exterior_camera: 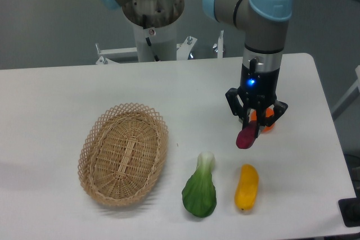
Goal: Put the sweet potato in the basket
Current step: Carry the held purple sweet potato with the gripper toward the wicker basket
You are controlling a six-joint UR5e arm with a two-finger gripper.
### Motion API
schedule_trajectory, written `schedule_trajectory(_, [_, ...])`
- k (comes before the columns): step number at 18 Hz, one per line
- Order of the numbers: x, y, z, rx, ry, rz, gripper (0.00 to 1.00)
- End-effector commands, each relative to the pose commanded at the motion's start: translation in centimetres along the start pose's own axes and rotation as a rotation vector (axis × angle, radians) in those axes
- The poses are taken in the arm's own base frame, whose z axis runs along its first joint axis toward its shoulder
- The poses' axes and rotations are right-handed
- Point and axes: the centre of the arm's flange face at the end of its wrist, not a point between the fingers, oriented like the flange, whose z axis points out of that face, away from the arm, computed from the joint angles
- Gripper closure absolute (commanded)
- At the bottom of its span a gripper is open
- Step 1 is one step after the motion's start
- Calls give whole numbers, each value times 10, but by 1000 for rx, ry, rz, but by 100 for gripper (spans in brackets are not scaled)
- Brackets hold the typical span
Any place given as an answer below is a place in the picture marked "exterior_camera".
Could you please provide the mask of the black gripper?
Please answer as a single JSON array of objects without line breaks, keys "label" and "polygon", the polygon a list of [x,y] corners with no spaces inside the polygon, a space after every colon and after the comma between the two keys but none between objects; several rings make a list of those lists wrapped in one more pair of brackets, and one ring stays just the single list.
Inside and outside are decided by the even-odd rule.
[{"label": "black gripper", "polygon": [[[230,88],[225,96],[231,112],[238,116],[242,129],[249,124],[250,108],[255,110],[255,138],[262,129],[273,125],[288,109],[288,104],[276,100],[276,87],[280,70],[259,71],[256,58],[242,65],[239,88]],[[266,116],[266,110],[273,105],[273,115]]]}]

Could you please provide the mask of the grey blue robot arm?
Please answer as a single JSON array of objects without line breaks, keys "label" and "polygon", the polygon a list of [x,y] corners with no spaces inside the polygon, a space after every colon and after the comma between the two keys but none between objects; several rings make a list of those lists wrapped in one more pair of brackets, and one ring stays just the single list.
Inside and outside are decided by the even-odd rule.
[{"label": "grey blue robot arm", "polygon": [[[172,60],[176,43],[163,30],[181,16],[184,0],[101,0],[109,9],[121,8],[139,30],[138,59]],[[242,131],[257,137],[287,110],[276,97],[276,85],[293,0],[202,0],[204,13],[245,32],[240,86],[226,93]]]}]

